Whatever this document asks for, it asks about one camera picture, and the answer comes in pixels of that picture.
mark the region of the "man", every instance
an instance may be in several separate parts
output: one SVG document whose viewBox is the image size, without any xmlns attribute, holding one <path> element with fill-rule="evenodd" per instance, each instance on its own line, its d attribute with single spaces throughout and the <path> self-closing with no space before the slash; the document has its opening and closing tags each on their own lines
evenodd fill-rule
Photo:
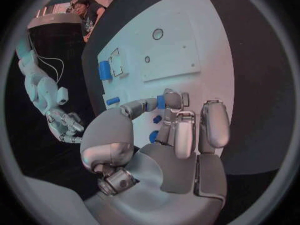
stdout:
<svg viewBox="0 0 300 225">
<path fill-rule="evenodd" d="M 105 8 L 97 2 L 90 3 L 89 0 L 78 0 L 73 7 L 75 13 L 82 19 L 83 40 L 87 42 L 95 25 L 105 12 Z"/>
</svg>

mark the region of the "dark background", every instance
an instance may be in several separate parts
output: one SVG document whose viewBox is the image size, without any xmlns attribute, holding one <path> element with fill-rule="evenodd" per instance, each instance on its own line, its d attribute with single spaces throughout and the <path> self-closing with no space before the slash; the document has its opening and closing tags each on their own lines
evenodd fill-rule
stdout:
<svg viewBox="0 0 300 225">
<path fill-rule="evenodd" d="M 280 1 L 282 8 L 290 17 L 295 27 L 300 30 L 300 1 L 278 1 Z M 22 0 L 1 0 L 1 7 L 3 9 L 1 11 L 2 23 L 0 24 L 0 28 L 2 30 L 8 24 L 10 19 L 13 18 L 13 14 L 16 11 L 16 9 L 20 6 L 21 2 Z M 44 34 L 44 36 L 47 35 L 45 33 L 45 30 L 48 31 L 49 29 L 54 30 L 52 34 L 57 34 L 55 33 L 55 30 L 58 31 L 58 28 L 56 26 L 51 26 L 51 28 L 40 27 L 39 29 L 34 29 L 31 31 L 33 40 L 35 40 L 36 37 L 35 43 L 37 46 L 39 46 L 39 43 L 43 42 L 37 38 L 38 35 L 41 33 Z M 56 44 L 57 42 L 59 42 L 59 44 L 61 45 L 60 48 L 63 49 L 53 50 L 53 46 L 50 45 L 49 47 L 43 47 L 43 49 L 40 50 L 40 54 L 42 56 L 52 55 L 55 57 L 63 58 L 63 60 L 66 63 L 66 70 L 64 73 L 65 76 L 61 80 L 61 86 L 65 86 L 69 89 L 69 95 L 70 98 L 72 98 L 72 100 L 68 102 L 68 105 L 65 106 L 64 109 L 66 111 L 77 112 L 84 120 L 84 122 L 88 124 L 93 119 L 93 113 L 92 108 L 88 103 L 89 98 L 87 97 L 85 91 L 86 88 L 82 76 L 81 63 L 77 56 L 83 49 L 84 43 L 80 37 L 80 34 L 78 34 L 78 27 L 76 26 L 73 26 L 71 28 L 70 26 L 65 28 L 62 28 L 60 26 L 59 32 L 60 36 L 52 36 L 50 35 L 51 33 L 48 33 L 48 36 L 46 36 L 46 38 L 49 44 Z M 71 40 L 73 41 L 73 44 L 69 44 L 67 42 L 70 36 Z M 8 89 L 10 89 L 9 94 L 15 97 L 20 96 L 26 98 L 25 90 L 23 87 L 23 77 L 18 71 L 17 67 L 11 69 L 9 76 L 10 80 L 21 81 L 19 83 L 14 83 L 15 87 L 12 85 L 7 87 Z M 70 86 L 68 86 L 69 80 L 77 81 L 74 84 L 75 87 L 73 86 L 73 88 L 70 88 Z M 81 94 L 80 99 L 78 98 L 78 96 L 75 96 L 77 93 Z M 31 114 L 23 113 L 23 115 L 19 119 L 20 121 L 26 121 L 28 126 L 34 128 L 32 131 L 33 134 L 43 134 L 43 131 L 47 131 L 47 125 L 43 122 L 44 117 L 40 116 L 40 114 L 32 108 L 32 105 L 27 99 L 21 101 L 22 105 L 19 104 L 19 101 L 17 102 L 18 104 L 16 104 L 16 101 L 8 99 L 6 101 L 6 104 L 8 107 L 10 107 L 11 109 L 15 109 L 16 111 L 19 110 L 19 108 L 31 111 Z M 22 129 L 21 127 L 15 126 L 16 125 L 14 124 L 14 129 L 17 131 Z M 38 138 L 41 144 L 38 148 L 36 148 L 35 146 L 31 145 L 29 137 L 20 137 L 19 135 L 14 135 L 13 132 L 10 133 L 10 139 L 12 142 L 15 142 L 15 144 L 17 144 L 20 141 L 23 142 L 23 148 L 14 150 L 14 152 L 18 162 L 20 163 L 22 163 L 22 160 L 25 159 L 25 157 L 28 158 L 28 161 L 26 163 L 27 166 L 22 167 L 22 171 L 26 175 L 33 176 L 35 178 L 40 178 L 46 181 L 48 180 L 62 186 L 70 187 L 76 192 L 78 192 L 78 194 L 80 194 L 83 199 L 89 197 L 97 190 L 95 186 L 96 183 L 93 182 L 95 177 L 92 176 L 92 174 L 89 174 L 87 171 L 85 171 L 81 166 L 78 146 L 76 147 L 75 145 L 73 147 L 70 147 L 68 144 L 58 143 L 55 139 L 53 139 L 51 135 L 43 135 Z M 52 159 L 49 159 L 46 162 L 44 161 L 42 155 L 40 159 L 30 161 L 30 156 L 32 154 L 49 154 L 52 151 L 55 151 L 55 157 L 52 157 Z M 256 197 L 260 196 L 261 192 L 268 186 L 275 174 L 276 172 L 271 172 L 268 174 L 263 174 L 261 177 L 245 175 L 244 177 L 239 178 L 237 178 L 236 176 L 228 176 L 227 179 L 232 185 L 229 187 L 228 193 L 230 193 L 231 190 L 233 190 L 237 192 L 237 194 L 244 194 L 243 198 L 245 197 L 245 194 L 248 194 L 247 199 L 239 200 L 239 196 L 229 197 L 228 203 L 230 202 L 230 200 L 233 200 L 236 204 L 239 204 L 240 211 L 245 210 L 252 202 L 254 202 L 253 199 L 256 199 Z M 252 184 L 255 183 L 255 180 L 259 180 L 261 184 L 261 187 L 257 191 L 255 191 L 255 187 L 252 186 Z M 294 185 L 292 186 L 291 190 L 289 191 L 283 202 L 274 211 L 274 213 L 265 222 L 265 224 L 294 224 L 300 221 L 299 188 L 300 179 L 298 176 Z M 34 223 L 33 220 L 27 216 L 26 212 L 15 200 L 4 179 L 0 180 L 0 194 L 0 208 L 3 211 L 0 224 Z M 224 221 L 229 222 L 230 218 L 234 218 L 235 214 L 238 214 L 240 211 L 235 210 L 234 213 L 228 214 L 227 217 L 224 218 Z"/>
</svg>

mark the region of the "white wire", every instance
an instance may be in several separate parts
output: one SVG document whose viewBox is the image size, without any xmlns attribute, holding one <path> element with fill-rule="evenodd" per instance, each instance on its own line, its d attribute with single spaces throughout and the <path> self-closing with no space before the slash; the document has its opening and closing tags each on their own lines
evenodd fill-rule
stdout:
<svg viewBox="0 0 300 225">
<path fill-rule="evenodd" d="M 41 62 L 43 62 L 44 64 L 48 65 L 49 67 L 51 67 L 52 69 L 55 70 L 55 73 L 56 73 L 56 83 L 58 84 L 59 81 L 60 81 L 61 78 L 62 78 L 62 75 L 63 75 L 63 73 L 64 73 L 64 69 L 65 69 L 65 64 L 64 64 L 63 60 L 61 60 L 61 59 L 59 59 L 59 58 L 56 58 L 56 57 L 43 57 L 43 56 L 40 56 L 40 55 L 38 54 L 37 50 L 36 50 L 36 47 L 35 47 L 34 44 L 33 44 L 33 41 L 32 41 L 32 39 L 31 39 L 31 37 L 30 37 L 30 34 L 29 34 L 28 36 L 29 36 L 30 44 L 31 44 L 31 46 L 32 46 L 32 48 L 33 48 L 33 50 L 34 50 L 34 52 L 35 52 L 37 58 L 38 58 Z M 54 66 L 52 66 L 52 65 L 50 65 L 49 63 L 43 61 L 42 59 L 49 59 L 49 60 L 58 60 L 58 61 L 60 61 L 61 64 L 62 64 L 62 69 L 61 69 L 60 76 L 59 76 L 59 73 L 58 73 L 57 69 L 56 69 Z"/>
</svg>

